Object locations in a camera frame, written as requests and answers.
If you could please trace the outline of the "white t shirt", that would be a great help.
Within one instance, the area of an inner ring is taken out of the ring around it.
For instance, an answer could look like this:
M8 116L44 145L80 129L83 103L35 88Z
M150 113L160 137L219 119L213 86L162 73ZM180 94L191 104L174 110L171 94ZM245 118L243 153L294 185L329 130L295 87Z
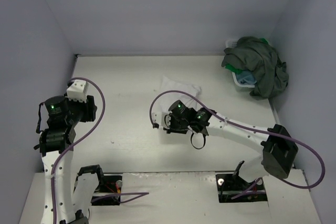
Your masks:
M159 93L163 93L165 91L170 90L178 90L186 92L196 98L199 97L201 93L201 87L187 83L185 81L174 81L167 76L162 76L161 86ZM168 113L168 108L177 100L180 100L186 107L192 108L197 111L197 102L190 98L189 96L182 94L182 93L167 93L161 96L157 100L157 105L155 105L154 112L165 112Z

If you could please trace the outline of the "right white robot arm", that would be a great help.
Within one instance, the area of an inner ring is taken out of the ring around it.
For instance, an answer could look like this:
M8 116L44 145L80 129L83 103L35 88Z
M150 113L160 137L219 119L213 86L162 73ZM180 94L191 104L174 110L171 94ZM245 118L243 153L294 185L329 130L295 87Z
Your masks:
M257 178L268 175L288 178L298 152L297 145L287 139L287 130L278 124L272 128L242 124L214 110L188 108L180 100L174 102L168 112L156 112L154 116L158 127L167 133L191 131L203 137L222 137L256 151L258 156L251 160L241 159L232 175L233 184L238 188L245 188Z

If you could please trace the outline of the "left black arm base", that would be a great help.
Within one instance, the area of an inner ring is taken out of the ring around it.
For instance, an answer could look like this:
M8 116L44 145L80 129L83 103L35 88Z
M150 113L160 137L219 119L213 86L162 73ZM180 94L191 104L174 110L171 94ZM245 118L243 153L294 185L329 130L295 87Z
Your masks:
M78 187L79 177L83 174L94 174L98 176L98 186L96 187L92 200L102 196L107 196L114 193L121 193L122 176L114 174L104 174L100 165L90 165L82 167L76 176L75 189ZM100 199L92 203L93 206L119 206L121 197L109 197Z

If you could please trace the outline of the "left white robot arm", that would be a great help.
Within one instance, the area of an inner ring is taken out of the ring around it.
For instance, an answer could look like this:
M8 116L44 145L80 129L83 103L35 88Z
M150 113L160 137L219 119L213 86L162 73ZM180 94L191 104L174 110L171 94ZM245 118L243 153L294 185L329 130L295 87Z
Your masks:
M82 167L71 181L75 127L93 122L97 106L93 96L85 101L59 95L42 103L48 112L47 128L38 129L45 174L45 200L42 223L88 223L93 193L103 190L105 179L100 165Z

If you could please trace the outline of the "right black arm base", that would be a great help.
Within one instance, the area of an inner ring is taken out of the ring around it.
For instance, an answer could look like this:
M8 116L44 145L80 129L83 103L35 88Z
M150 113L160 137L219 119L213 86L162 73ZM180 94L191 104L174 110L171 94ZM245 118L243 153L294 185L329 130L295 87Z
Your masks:
M232 173L215 174L219 203L251 203L268 201L262 179L260 179L257 184L254 184L254 179L252 182L248 183L239 177L239 172L243 164L244 161L239 162L238 166Z

